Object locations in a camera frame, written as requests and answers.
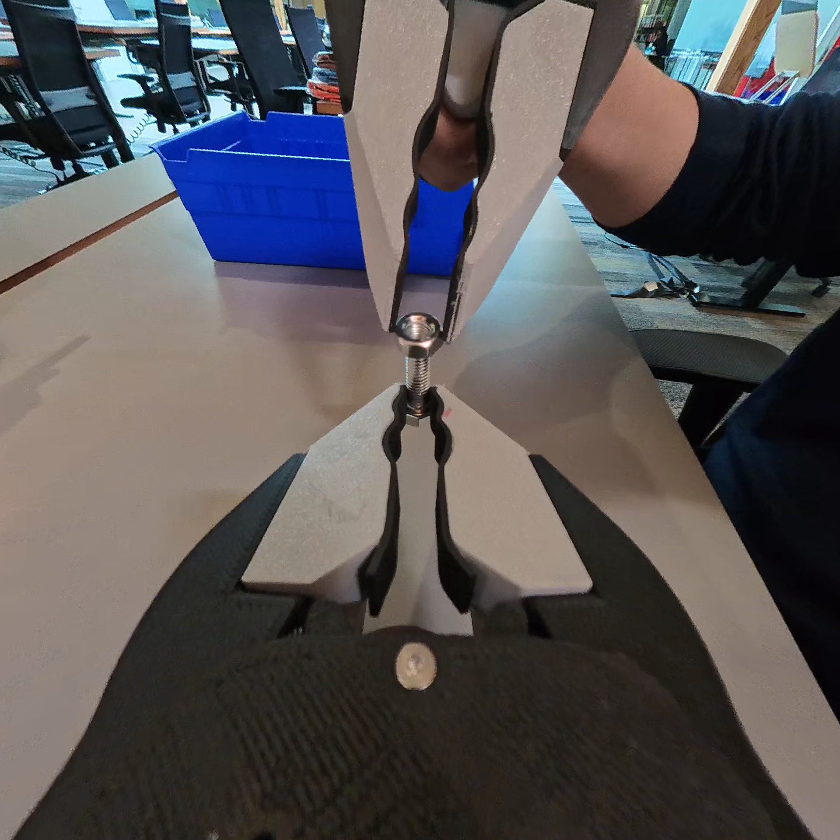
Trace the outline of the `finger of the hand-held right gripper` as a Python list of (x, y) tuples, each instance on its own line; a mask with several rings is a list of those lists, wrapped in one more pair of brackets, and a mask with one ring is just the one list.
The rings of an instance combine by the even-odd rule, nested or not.
[(482, 113), (487, 162), (453, 276), (458, 283), (448, 312), (449, 342), (486, 299), (560, 171), (560, 148), (593, 17), (585, 5), (539, 2), (500, 31)]
[(364, 263), (384, 331), (398, 317), (423, 129), (450, 43), (438, 1), (342, 1), (341, 103)]

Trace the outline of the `person's right forearm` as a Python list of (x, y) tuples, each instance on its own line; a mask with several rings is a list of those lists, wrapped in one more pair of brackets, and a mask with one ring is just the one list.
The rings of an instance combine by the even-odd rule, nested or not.
[(661, 256), (838, 277), (839, 99), (697, 91), (631, 45), (560, 179), (607, 232)]

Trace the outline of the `silver hex nut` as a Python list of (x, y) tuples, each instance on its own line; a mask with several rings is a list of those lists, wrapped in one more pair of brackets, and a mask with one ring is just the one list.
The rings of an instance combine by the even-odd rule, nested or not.
[(407, 360), (427, 360), (443, 344), (439, 321), (424, 312), (412, 312), (400, 317), (395, 323), (394, 335)]

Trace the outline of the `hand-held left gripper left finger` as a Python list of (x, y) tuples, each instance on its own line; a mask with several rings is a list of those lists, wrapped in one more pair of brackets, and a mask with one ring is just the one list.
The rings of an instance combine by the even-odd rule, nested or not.
[(403, 388), (311, 445), (242, 576), (252, 592), (382, 611), (396, 572)]

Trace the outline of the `wooden post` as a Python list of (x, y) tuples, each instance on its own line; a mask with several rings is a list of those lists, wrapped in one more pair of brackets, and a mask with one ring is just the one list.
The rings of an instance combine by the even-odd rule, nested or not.
[(731, 96), (749, 68), (781, 1), (747, 1), (714, 71), (708, 92)]

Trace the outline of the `dark grey office chair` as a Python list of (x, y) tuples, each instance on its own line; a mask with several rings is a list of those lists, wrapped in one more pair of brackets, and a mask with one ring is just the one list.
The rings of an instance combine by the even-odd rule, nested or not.
[(710, 446), (739, 399), (789, 359), (770, 343), (715, 332), (635, 329), (631, 336), (657, 381), (689, 386), (677, 422), (696, 452)]

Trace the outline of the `long silver hex bolt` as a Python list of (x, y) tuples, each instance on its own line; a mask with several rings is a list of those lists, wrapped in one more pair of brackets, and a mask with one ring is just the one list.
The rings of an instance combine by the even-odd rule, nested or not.
[(428, 352), (405, 357), (406, 423), (419, 426), (427, 415), (427, 395), (431, 387)]

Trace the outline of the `folded grey cardboard sheet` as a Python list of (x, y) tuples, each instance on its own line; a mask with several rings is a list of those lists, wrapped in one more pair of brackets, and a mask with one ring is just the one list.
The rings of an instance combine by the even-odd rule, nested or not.
[(777, 75), (809, 77), (816, 62), (819, 14), (817, 1), (782, 1), (775, 29)]

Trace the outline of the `person's right hand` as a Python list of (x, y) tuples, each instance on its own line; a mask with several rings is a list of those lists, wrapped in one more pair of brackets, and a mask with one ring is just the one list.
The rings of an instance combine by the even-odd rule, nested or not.
[(455, 192), (484, 176), (490, 163), (490, 128), (483, 114), (466, 118), (442, 100), (431, 140), (417, 162), (419, 177)]

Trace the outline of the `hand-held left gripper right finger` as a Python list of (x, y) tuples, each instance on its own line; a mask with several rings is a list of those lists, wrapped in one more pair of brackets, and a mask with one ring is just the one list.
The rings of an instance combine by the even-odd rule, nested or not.
[(438, 577), (459, 613), (591, 592), (529, 452), (444, 387), (429, 391)]

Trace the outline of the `black office chair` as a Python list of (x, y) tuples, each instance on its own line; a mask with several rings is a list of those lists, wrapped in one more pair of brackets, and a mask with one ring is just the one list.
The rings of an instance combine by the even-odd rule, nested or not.
[(58, 185), (79, 181), (82, 162), (108, 169), (134, 159), (114, 110), (88, 58), (68, 1), (3, 2), (17, 48), (17, 67), (2, 70), (2, 107), (11, 122), (2, 142), (46, 160)]
[(220, 1), (227, 27), (245, 65), (259, 117), (270, 112), (303, 114), (310, 102), (285, 44), (270, 1)]
[(122, 99), (121, 105), (145, 111), (156, 122), (159, 132), (164, 133), (169, 126), (177, 134), (181, 126), (192, 128), (209, 121), (211, 111), (196, 69), (187, 4), (156, 1), (154, 10), (156, 42), (129, 44), (130, 53), (143, 70), (120, 76), (135, 81), (142, 92), (137, 97)]

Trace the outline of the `stack of folded cloths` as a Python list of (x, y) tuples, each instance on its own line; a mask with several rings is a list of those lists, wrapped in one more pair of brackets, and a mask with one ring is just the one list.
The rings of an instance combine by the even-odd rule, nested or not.
[(317, 100), (340, 103), (338, 72), (332, 51), (321, 50), (312, 58), (308, 89)]

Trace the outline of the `blue plastic bin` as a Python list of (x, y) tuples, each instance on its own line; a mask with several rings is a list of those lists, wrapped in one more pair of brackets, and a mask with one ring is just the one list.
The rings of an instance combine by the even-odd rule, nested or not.
[(364, 270), (342, 117), (237, 111), (153, 148), (213, 259)]

